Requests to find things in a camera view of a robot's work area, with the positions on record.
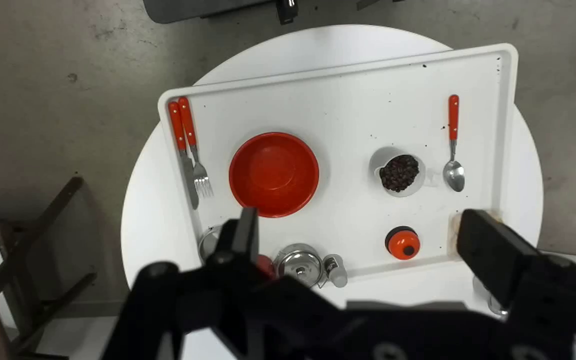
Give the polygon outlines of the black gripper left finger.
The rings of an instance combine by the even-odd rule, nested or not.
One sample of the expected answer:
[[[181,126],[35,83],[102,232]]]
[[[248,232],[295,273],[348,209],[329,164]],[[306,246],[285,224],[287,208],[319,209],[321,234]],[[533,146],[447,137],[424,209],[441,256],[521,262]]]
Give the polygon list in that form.
[[[231,218],[217,242],[212,260],[217,264],[229,264],[237,258],[257,262],[259,256],[259,211],[244,208],[239,218]]]

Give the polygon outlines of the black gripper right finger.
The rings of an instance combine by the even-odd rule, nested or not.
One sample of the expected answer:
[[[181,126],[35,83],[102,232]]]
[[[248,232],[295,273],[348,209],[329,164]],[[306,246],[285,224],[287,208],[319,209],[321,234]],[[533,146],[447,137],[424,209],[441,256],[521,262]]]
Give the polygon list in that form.
[[[460,218],[457,250],[502,308],[512,305],[522,272],[539,258],[517,230],[472,208]]]

